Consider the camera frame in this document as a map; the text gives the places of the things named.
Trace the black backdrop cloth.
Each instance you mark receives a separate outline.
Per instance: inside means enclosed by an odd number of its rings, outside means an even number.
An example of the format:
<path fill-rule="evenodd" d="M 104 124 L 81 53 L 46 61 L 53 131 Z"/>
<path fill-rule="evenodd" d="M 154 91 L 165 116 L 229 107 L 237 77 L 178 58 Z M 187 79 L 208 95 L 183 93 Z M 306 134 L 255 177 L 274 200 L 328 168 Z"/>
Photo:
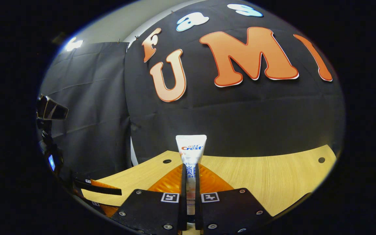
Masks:
<path fill-rule="evenodd" d="M 326 56 L 243 0 L 205 0 L 151 25 L 125 56 L 138 163 L 206 135 L 204 154 L 262 157 L 343 148 L 345 104 Z"/>

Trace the white toothpaste tube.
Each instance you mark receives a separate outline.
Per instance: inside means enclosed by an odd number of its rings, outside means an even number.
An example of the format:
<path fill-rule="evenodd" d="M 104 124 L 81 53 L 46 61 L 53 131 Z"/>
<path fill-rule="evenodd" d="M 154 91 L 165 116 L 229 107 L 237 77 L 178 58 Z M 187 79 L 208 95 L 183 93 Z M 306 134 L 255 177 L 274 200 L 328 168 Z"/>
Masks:
<path fill-rule="evenodd" d="M 206 144 L 206 135 L 177 135 L 176 143 L 182 163 L 186 167 L 187 215 L 195 214 L 196 165 L 200 163 Z"/>

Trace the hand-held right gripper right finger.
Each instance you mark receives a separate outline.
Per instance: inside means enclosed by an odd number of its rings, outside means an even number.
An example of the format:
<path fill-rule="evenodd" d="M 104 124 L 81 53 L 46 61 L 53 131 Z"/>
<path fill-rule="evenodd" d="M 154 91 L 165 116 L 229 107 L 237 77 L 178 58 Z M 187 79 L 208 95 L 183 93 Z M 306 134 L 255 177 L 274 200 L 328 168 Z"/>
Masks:
<path fill-rule="evenodd" d="M 246 188 L 201 193 L 196 164 L 195 229 L 200 234 L 245 234 L 274 220 Z"/>

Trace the wooden desktop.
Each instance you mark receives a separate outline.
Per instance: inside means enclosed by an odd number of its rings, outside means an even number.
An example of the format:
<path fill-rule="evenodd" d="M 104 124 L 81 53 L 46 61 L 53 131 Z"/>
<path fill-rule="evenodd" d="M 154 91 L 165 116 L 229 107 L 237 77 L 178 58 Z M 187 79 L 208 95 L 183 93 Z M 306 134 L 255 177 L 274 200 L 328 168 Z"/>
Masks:
<path fill-rule="evenodd" d="M 200 192 L 246 188 L 275 216 L 315 191 L 336 161 L 328 145 L 263 157 L 218 157 L 203 153 L 199 163 Z M 177 152 L 166 151 L 128 170 L 96 180 L 121 189 L 121 196 L 82 190 L 82 199 L 120 207 L 135 189 L 179 193 L 182 164 Z"/>

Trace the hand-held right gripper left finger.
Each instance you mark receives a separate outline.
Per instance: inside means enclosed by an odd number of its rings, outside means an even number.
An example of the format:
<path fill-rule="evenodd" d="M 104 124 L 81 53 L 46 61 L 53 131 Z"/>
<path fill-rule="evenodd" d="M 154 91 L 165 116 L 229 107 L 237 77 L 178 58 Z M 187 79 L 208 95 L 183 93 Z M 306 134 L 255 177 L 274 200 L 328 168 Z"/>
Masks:
<path fill-rule="evenodd" d="M 135 189 L 111 219 L 142 235 L 183 235 L 187 230 L 185 164 L 179 176 L 179 193 Z"/>

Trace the plain black curtain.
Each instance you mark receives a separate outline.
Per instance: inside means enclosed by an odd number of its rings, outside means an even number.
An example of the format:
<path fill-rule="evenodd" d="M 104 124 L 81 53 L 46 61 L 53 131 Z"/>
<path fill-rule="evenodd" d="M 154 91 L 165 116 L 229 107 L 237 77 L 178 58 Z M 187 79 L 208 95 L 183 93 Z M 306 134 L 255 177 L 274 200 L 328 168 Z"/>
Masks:
<path fill-rule="evenodd" d="M 40 92 L 67 107 L 52 125 L 64 164 L 99 180 L 131 167 L 130 117 L 124 89 L 126 42 L 103 42 L 60 51 Z"/>

